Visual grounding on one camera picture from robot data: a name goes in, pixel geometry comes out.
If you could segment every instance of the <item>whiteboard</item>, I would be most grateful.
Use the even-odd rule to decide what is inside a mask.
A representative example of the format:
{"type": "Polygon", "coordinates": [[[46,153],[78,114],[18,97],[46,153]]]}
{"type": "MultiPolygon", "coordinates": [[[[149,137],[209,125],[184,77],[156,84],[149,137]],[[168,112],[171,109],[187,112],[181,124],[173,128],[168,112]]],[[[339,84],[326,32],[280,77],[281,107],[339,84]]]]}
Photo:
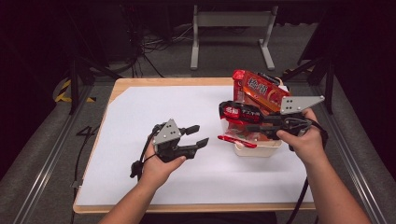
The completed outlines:
{"type": "MultiPolygon", "coordinates": [[[[131,87],[108,105],[87,166],[77,206],[116,204],[135,184],[131,165],[139,160],[155,124],[174,119],[178,128],[200,125],[181,138],[191,145],[209,137],[157,190],[151,204],[295,203],[306,172],[283,143],[269,158],[239,157],[222,134],[219,103],[233,99],[233,86],[131,87]]],[[[304,202],[312,203],[310,189],[304,202]]]]}

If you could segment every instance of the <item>floor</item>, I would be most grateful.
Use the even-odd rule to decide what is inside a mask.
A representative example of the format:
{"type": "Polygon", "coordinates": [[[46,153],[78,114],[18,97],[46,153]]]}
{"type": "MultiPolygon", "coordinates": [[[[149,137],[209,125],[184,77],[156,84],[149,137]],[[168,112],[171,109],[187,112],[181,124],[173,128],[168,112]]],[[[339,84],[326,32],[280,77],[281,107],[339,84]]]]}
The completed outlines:
{"type": "MultiPolygon", "coordinates": [[[[280,77],[286,69],[297,66],[315,24],[276,26],[269,49],[276,70],[268,71],[257,40],[262,31],[208,29],[201,32],[200,61],[190,70],[191,35],[176,36],[175,44],[161,45],[162,50],[148,50],[147,59],[139,57],[123,77],[230,77],[234,69],[247,69],[280,77]]],[[[122,66],[113,63],[111,69],[122,66]]],[[[287,85],[294,95],[318,95],[323,83],[308,86],[301,74],[287,85]]],[[[54,97],[59,88],[54,90],[54,97]]],[[[85,97],[96,101],[80,104],[70,116],[70,103],[59,102],[26,144],[6,176],[0,182],[1,223],[96,223],[103,215],[72,215],[75,180],[80,180],[91,155],[95,137],[78,135],[87,127],[101,124],[114,80],[97,76],[93,86],[80,86],[85,97]]],[[[337,80],[332,96],[333,115],[315,106],[319,122],[330,131],[328,157],[336,172],[355,198],[365,208],[373,223],[396,223],[393,192],[396,184],[367,138],[353,107],[337,80]]],[[[276,212],[278,223],[286,223],[290,211],[276,212]]],[[[314,223],[315,211],[300,211],[294,223],[314,223]]]]}

